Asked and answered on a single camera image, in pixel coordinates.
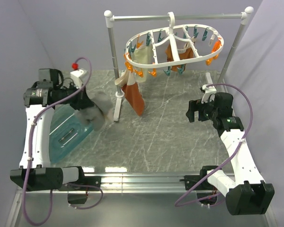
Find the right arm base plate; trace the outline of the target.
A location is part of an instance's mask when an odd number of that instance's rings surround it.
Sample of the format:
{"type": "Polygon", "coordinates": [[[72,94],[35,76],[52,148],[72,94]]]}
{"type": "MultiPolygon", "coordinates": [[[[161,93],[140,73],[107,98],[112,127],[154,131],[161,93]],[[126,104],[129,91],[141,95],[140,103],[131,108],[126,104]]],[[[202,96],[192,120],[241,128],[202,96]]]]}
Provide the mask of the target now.
{"type": "Polygon", "coordinates": [[[185,175],[179,182],[184,184],[185,190],[188,191],[200,180],[200,175],[185,175]]]}

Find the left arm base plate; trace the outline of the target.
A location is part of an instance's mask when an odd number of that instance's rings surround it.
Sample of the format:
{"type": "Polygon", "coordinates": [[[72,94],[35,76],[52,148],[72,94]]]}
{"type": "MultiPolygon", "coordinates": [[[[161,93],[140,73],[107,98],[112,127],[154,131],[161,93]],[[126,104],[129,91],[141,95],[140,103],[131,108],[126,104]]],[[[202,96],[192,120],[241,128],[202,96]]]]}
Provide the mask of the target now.
{"type": "Polygon", "coordinates": [[[102,177],[99,175],[88,175],[83,180],[74,182],[72,184],[78,184],[80,186],[71,186],[71,183],[64,184],[59,191],[80,191],[80,192],[98,192],[101,187],[102,177]]]}

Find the teal clip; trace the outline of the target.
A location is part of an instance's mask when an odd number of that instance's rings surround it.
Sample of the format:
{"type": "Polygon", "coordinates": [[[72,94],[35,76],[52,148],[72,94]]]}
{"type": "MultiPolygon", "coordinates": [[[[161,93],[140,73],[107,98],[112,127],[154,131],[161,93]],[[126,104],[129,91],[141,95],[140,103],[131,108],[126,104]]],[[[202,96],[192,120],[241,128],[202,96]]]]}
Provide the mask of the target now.
{"type": "Polygon", "coordinates": [[[184,71],[185,71],[185,65],[184,64],[180,65],[180,67],[177,67],[178,74],[182,75],[184,71]]]}
{"type": "Polygon", "coordinates": [[[170,73],[171,73],[171,67],[168,66],[168,68],[166,70],[163,70],[163,72],[167,75],[167,76],[170,76],[170,73]]]}

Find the grey underwear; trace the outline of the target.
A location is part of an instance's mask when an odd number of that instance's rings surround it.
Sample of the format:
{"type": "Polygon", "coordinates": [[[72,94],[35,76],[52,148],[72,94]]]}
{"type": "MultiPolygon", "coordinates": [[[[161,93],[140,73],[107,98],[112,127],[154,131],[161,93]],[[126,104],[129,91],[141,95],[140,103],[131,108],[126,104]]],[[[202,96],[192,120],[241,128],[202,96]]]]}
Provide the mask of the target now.
{"type": "Polygon", "coordinates": [[[113,121],[113,103],[111,98],[104,92],[97,92],[91,101],[93,107],[87,107],[82,110],[75,111],[75,116],[84,126],[91,126],[93,130],[101,130],[106,121],[113,121]]]}

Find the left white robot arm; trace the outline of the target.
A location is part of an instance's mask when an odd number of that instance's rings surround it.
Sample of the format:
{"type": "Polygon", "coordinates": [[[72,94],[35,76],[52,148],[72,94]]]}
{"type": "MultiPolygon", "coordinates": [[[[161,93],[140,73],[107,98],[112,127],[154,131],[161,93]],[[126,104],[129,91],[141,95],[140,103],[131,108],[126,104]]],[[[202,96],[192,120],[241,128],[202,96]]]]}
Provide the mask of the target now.
{"type": "Polygon", "coordinates": [[[26,192],[58,190],[68,183],[81,190],[86,185],[82,167],[51,167],[50,162],[50,126],[56,105],[70,105],[75,110],[94,105],[83,87],[89,79],[88,71],[75,69],[70,79],[70,86],[64,88],[60,70],[40,69],[38,81],[23,95],[27,117],[25,146],[18,169],[10,171],[10,179],[26,192]]]}

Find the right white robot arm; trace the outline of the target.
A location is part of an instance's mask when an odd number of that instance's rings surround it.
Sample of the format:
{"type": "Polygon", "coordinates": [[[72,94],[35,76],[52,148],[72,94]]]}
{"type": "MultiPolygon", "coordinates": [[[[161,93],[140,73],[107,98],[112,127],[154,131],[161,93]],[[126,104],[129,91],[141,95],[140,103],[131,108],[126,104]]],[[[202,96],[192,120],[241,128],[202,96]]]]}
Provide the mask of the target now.
{"type": "Polygon", "coordinates": [[[194,122],[198,113],[199,121],[212,121],[231,158],[234,178],[228,177],[219,166],[204,166],[199,183],[207,190],[217,189],[225,197],[231,215],[265,214],[275,190],[271,183],[265,182],[255,165],[241,119],[233,115],[233,96],[218,92],[207,98],[207,101],[189,101],[186,116],[194,122]]]}

